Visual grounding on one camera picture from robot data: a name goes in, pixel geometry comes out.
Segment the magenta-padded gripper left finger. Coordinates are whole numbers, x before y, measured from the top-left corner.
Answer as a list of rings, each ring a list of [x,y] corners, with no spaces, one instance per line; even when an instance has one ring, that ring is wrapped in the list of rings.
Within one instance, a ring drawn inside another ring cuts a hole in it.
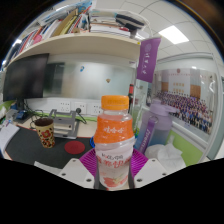
[[[80,159],[72,158],[61,170],[59,176],[78,186],[98,189],[99,173],[95,149],[89,150]]]

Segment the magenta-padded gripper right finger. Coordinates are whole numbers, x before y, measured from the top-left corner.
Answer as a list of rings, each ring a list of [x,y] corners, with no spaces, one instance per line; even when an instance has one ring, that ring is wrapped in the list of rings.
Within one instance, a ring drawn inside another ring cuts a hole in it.
[[[146,186],[167,175],[168,172],[157,159],[148,159],[138,150],[133,150],[128,177],[130,189]]]

